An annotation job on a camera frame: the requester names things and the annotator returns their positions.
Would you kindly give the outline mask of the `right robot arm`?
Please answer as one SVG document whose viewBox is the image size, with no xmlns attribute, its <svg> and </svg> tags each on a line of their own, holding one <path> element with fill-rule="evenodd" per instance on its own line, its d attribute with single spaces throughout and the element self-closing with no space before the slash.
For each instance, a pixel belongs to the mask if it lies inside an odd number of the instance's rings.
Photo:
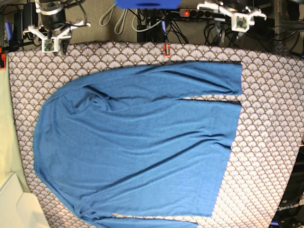
<svg viewBox="0 0 304 228">
<path fill-rule="evenodd" d="M 40 39 L 41 51 L 65 55 L 72 38 L 72 31 L 81 27 L 90 27 L 87 14 L 82 6 L 83 0 L 36 0 L 35 12 L 40 15 L 41 24 L 28 25 L 23 35 L 31 34 Z M 66 10 L 79 7 L 84 18 L 76 22 L 66 19 Z"/>
</svg>

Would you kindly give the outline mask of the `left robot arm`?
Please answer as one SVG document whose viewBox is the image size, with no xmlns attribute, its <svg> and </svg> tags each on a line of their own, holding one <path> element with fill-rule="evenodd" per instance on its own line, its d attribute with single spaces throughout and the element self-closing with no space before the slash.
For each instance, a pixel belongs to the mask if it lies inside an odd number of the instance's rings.
<svg viewBox="0 0 304 228">
<path fill-rule="evenodd" d="M 230 18 L 232 31 L 241 33 L 255 25 L 256 17 L 267 19 L 261 9 L 250 7 L 247 0 L 204 0 L 197 5 L 197 10 L 211 10 Z"/>
</svg>

